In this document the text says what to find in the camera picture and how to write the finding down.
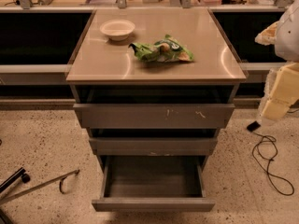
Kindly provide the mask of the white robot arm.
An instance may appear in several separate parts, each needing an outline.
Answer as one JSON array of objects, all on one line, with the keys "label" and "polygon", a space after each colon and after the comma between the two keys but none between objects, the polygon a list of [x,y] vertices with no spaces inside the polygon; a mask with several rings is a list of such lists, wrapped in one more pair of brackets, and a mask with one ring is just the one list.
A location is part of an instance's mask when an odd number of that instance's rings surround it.
[{"label": "white robot arm", "polygon": [[278,69],[261,110],[263,119],[277,121],[299,100],[299,0],[288,7],[279,21],[258,33],[255,42],[274,45],[276,55],[287,61]]}]

